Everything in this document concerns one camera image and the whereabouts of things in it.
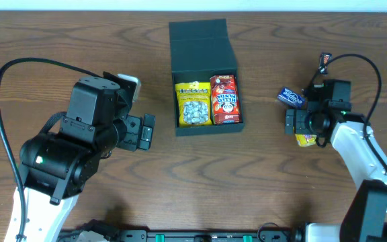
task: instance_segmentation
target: blue snack package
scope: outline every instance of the blue snack package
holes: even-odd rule
[[[302,108],[306,100],[287,87],[283,87],[277,96],[278,100],[294,108]]]

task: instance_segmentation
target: open box lid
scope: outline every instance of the open box lid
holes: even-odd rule
[[[169,23],[173,73],[237,69],[225,19]]]

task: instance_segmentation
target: yellow snack bag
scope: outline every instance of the yellow snack bag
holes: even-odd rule
[[[316,135],[314,134],[295,134],[296,141],[301,147],[308,147],[316,144]]]
[[[175,84],[179,103],[179,126],[212,125],[210,119],[210,82]]]

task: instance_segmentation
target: white wall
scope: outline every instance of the white wall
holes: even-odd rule
[[[0,10],[387,12],[387,0],[0,0]]]

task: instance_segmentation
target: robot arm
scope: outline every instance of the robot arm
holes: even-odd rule
[[[362,130],[363,123],[360,122],[338,123],[332,133],[331,144],[344,160],[357,190],[360,189],[364,181],[375,181],[384,184],[381,187],[383,189],[374,189],[371,192],[364,186],[364,189],[357,194],[357,197],[369,194],[371,196],[370,204],[368,204],[368,200],[360,202],[358,199],[353,201],[352,211],[349,210],[343,221],[343,224],[346,224],[344,231],[341,231],[341,225],[312,223],[306,226],[305,242],[346,241],[344,238],[352,234],[357,236],[355,241],[367,241],[368,235],[377,238],[384,236],[385,215],[387,213],[387,173],[367,145]],[[370,126],[367,127],[367,131],[370,134],[370,141],[387,164],[387,157],[376,142]],[[361,220],[355,219],[355,222],[353,222],[352,218],[354,216],[361,218]]]
[[[69,213],[77,203],[79,195],[62,199],[59,205],[49,203],[50,196],[42,192],[25,188],[27,224],[25,227],[25,241],[49,241],[58,239],[62,225]],[[16,189],[14,192],[13,212],[11,213],[10,225],[5,235],[4,242],[15,241],[20,226],[20,197]]]
[[[338,123],[331,136],[331,144],[343,158],[357,190],[364,180],[378,180],[387,185],[386,170],[368,146],[362,129],[363,123]],[[375,150],[387,164],[387,156],[376,142],[370,126],[367,132]]]
[[[53,115],[21,148],[18,171],[26,202],[24,237],[17,236],[22,200],[16,189],[5,241],[55,242],[100,159],[110,157],[114,148],[150,148],[155,117],[128,115],[139,89],[136,77],[109,73],[103,78],[83,77],[74,85],[68,112]],[[49,132],[60,119],[59,133]]]
[[[331,79],[324,80],[322,85],[313,85],[314,78],[326,73],[327,65],[332,62],[328,58],[327,63],[322,63],[323,56],[310,85],[303,91],[308,99],[307,109],[287,110],[285,133],[314,134],[320,147],[331,143],[343,158],[357,194],[341,225],[307,225],[301,241],[387,241],[387,156],[368,122],[380,95],[380,74],[371,60],[358,54],[344,54],[334,59],[358,57],[376,71],[378,92],[365,118],[351,112],[350,82]]]

